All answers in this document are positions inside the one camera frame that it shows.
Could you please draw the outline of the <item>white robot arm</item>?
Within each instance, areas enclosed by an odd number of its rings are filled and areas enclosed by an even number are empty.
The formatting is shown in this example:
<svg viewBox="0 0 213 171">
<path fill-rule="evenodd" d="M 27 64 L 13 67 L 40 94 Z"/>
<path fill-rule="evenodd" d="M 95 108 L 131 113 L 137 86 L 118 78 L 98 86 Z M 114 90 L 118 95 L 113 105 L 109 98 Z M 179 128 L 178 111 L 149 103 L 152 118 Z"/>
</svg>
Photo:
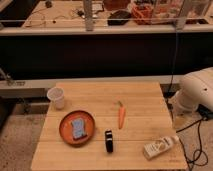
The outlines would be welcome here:
<svg viewBox="0 0 213 171">
<path fill-rule="evenodd" d="M 199 105 L 213 112 L 213 67 L 185 74 L 179 86 L 171 98 L 175 115 L 195 112 Z"/>
</svg>

